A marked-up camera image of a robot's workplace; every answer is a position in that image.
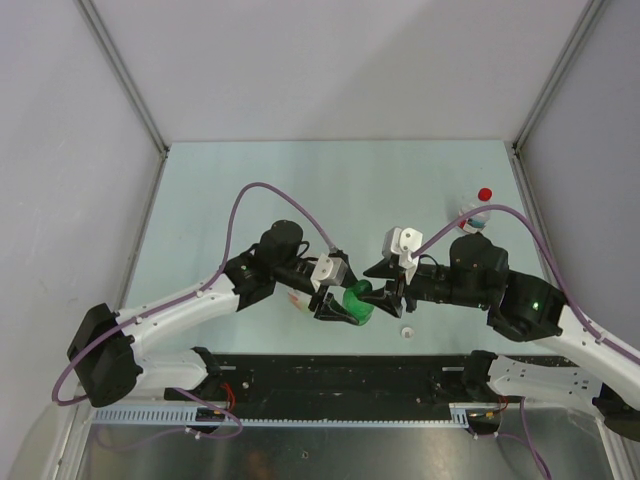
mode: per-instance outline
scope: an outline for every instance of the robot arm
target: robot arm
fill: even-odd
[[[589,320],[600,332],[600,338],[594,338],[560,290],[509,270],[508,253],[481,234],[453,242],[449,267],[413,259],[411,253],[421,241],[422,234],[413,229],[392,229],[385,238],[384,259],[364,272],[387,282],[358,298],[397,318],[403,299],[407,312],[415,311],[420,301],[486,310],[487,324],[499,334],[515,342],[534,342],[582,368],[537,367],[473,352],[466,378],[467,390],[478,392],[477,400],[487,401],[492,393],[561,403],[603,418],[617,433],[640,440],[640,367],[602,340],[613,340],[637,357],[640,352]]]
[[[157,346],[204,321],[264,300],[276,283],[311,295],[309,309],[316,319],[357,325],[328,292],[330,286],[347,288],[356,283],[348,256],[335,251],[318,259],[302,258],[298,254],[305,243],[302,237],[299,225],[278,221],[259,243],[230,259],[212,284],[203,281],[157,302],[119,312],[105,304],[90,309],[69,347],[69,360],[102,333],[127,323],[75,368],[91,404],[104,407],[133,391],[205,388],[219,379],[219,367],[205,348],[159,354]]]

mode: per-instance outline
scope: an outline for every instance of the white wall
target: white wall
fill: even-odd
[[[640,348],[640,2],[604,12],[526,144],[558,261],[587,314]]]
[[[3,2],[0,45],[5,478],[84,312],[116,300],[158,156],[71,0]]]
[[[587,0],[96,0],[169,142],[511,140]]]

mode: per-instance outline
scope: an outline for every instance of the white table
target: white table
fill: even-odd
[[[499,141],[353,141],[178,143],[171,148],[133,276],[127,306],[140,305],[211,275],[224,248],[238,191],[263,181],[289,193],[350,256],[357,275],[381,259],[385,232],[413,227],[425,239],[455,218],[461,198],[490,187],[493,201],[524,211]],[[281,198],[252,190],[236,217],[231,254],[246,250],[275,220],[298,222],[311,253],[326,251],[313,227]],[[428,253],[448,264],[449,233]],[[542,276],[526,229],[496,212],[485,235],[509,252],[512,269]],[[374,288],[382,281],[372,280]],[[401,337],[403,327],[415,330]],[[204,346],[252,354],[549,353],[513,343],[486,326],[480,310],[422,302],[395,319],[376,311],[363,327],[314,320],[288,301],[286,288],[240,313],[216,318],[167,349]]]

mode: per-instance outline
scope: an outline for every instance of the bottle cap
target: bottle cap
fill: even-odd
[[[478,192],[478,200],[488,202],[489,200],[491,200],[491,195],[493,195],[493,192],[490,188],[482,188]]]

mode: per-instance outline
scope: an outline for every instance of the bottle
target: bottle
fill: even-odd
[[[463,206],[460,209],[460,215],[463,215],[467,213],[469,210],[473,210],[474,208],[482,207],[484,205],[489,205],[489,203],[491,203],[490,202],[491,195],[493,195],[493,192],[490,189],[488,188],[480,189],[480,191],[478,192],[478,198],[472,200],[471,202]],[[460,222],[458,226],[467,233],[478,233],[484,229],[490,217],[491,217],[491,211],[478,213],[473,217],[465,220],[464,222]]]

